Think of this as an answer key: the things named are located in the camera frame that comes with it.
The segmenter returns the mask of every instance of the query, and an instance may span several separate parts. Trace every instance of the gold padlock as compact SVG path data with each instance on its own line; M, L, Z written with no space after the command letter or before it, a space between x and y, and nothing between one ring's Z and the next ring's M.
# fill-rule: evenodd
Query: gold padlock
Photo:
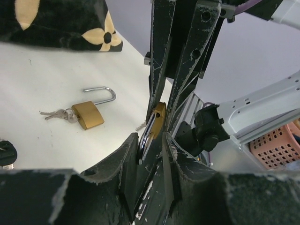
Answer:
M107 90L112 94L112 98L96 103L89 101L75 104L72 106L72 110L74 111L75 115L78 118L79 124L84 130L103 124L104 119L96 106L106 102L111 102L116 99L116 93L109 87L90 88L84 89L83 91L88 92L92 90Z

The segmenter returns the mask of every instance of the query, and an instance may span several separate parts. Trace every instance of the gray wall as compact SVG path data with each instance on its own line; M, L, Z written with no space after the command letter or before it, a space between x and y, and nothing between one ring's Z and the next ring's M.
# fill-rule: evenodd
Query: gray wall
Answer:
M116 29L142 55L149 50L150 0L107 0ZM206 75L203 101L244 96L300 70L300 31L242 14L221 29Z
M116 30L143 56L150 50L150 0L106 0Z

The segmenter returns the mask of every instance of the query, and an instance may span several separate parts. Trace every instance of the bolt hole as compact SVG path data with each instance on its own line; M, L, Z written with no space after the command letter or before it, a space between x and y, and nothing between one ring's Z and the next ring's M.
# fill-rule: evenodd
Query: bolt hole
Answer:
M193 50L192 57L194 60L198 59L201 56L201 53L198 49Z
M92 175L95 175L95 174L96 174L96 171L93 170L93 169L84 171L85 176L92 176Z
M220 16L224 16L224 15L226 15L226 10L225 9L221 9Z
M202 13L201 18L203 21L207 22L208 20L210 20L210 13L209 12Z

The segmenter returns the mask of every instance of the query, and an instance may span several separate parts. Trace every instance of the black floral fabric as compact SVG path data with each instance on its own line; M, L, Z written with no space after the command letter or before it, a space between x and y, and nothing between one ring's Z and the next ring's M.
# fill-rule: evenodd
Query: black floral fabric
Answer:
M0 41L120 52L105 0L0 0Z

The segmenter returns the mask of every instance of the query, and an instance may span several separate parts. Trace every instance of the pink plastic basket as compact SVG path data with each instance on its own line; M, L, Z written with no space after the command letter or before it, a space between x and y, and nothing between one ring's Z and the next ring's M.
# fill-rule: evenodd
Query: pink plastic basket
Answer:
M300 145L293 134L300 130L291 122L250 142L251 153L267 168L296 161L300 158Z

